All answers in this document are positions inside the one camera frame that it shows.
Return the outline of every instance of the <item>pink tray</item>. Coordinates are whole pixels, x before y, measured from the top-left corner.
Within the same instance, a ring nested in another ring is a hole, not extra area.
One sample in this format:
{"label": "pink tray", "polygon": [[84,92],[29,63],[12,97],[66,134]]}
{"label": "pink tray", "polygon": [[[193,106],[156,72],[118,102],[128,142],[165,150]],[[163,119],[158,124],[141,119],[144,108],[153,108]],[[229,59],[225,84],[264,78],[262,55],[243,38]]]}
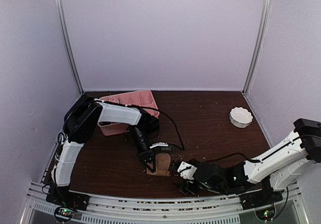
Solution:
{"label": "pink tray", "polygon": [[[135,92],[127,92],[121,94],[115,94],[110,96],[101,97],[101,100],[122,103],[127,105],[138,105],[144,107],[153,107],[157,108],[155,99],[150,90],[142,90],[142,91],[135,91]],[[146,112],[158,118],[159,112],[145,109]],[[98,123],[103,135],[110,136],[110,135],[118,135],[122,134],[126,131],[128,125],[127,124],[120,124],[120,123],[111,123],[108,125],[102,125],[102,123]]]}

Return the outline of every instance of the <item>white wall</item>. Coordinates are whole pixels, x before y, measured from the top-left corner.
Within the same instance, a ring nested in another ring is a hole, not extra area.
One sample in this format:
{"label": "white wall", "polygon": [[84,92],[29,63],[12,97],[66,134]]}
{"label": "white wall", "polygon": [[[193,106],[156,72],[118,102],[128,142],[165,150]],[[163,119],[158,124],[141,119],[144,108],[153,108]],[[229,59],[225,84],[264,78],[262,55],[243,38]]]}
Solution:
{"label": "white wall", "polygon": [[[296,119],[321,121],[321,0],[273,0],[249,99],[273,145]],[[312,223],[321,223],[321,165],[298,183]]]}
{"label": "white wall", "polygon": [[0,0],[0,216],[17,223],[78,97],[54,0]]}
{"label": "white wall", "polygon": [[241,90],[263,0],[63,0],[85,90]]}

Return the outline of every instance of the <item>table surface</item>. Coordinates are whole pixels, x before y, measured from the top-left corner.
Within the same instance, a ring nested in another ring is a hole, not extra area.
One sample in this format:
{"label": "table surface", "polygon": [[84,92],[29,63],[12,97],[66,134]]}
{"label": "table surface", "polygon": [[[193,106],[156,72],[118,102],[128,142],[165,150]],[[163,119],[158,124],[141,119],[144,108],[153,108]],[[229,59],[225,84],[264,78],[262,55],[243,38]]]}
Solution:
{"label": "table surface", "polygon": [[[102,97],[117,92],[89,92]],[[229,111],[236,106],[249,109],[240,92],[153,91],[158,108],[177,123],[186,150],[175,149],[172,160],[199,161],[242,152],[253,158],[269,149],[254,119],[245,129],[233,126]],[[173,124],[160,115],[160,132],[153,141],[179,143]],[[231,157],[218,162],[229,167],[243,161]],[[106,137],[99,127],[81,150],[71,177],[71,190],[120,197],[175,198],[186,197],[173,183],[178,176],[158,177],[146,174],[136,156],[136,148],[124,134]],[[199,196],[213,195],[201,191]]]}

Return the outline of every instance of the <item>pink plastic bin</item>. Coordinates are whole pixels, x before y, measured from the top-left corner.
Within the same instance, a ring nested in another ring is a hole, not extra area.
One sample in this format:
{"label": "pink plastic bin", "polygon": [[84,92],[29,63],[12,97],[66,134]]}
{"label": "pink plastic bin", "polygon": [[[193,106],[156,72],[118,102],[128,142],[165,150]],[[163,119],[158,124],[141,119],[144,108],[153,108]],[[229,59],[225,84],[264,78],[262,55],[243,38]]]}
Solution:
{"label": "pink plastic bin", "polygon": [[[143,90],[143,91],[135,91],[135,92],[127,92],[121,94],[115,94],[110,96],[101,97],[101,100],[122,103],[127,105],[138,105],[138,106],[145,106],[145,107],[154,107],[157,108],[155,99],[150,90]],[[145,109],[146,112],[158,118],[159,112]],[[102,125],[102,123],[98,123],[103,135],[110,136],[110,135],[118,135],[122,134],[126,131],[128,125],[127,124],[120,124],[120,123],[111,123],[108,125]]]}

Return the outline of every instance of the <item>scalloped bowl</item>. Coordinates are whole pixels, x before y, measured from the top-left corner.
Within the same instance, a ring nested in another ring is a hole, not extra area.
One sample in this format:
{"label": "scalloped bowl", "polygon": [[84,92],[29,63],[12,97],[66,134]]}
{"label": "scalloped bowl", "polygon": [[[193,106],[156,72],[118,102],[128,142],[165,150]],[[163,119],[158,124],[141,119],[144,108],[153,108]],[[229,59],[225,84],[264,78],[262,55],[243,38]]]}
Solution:
{"label": "scalloped bowl", "polygon": [[248,127],[252,123],[252,120],[252,114],[245,108],[235,107],[230,111],[230,121],[238,128]]}

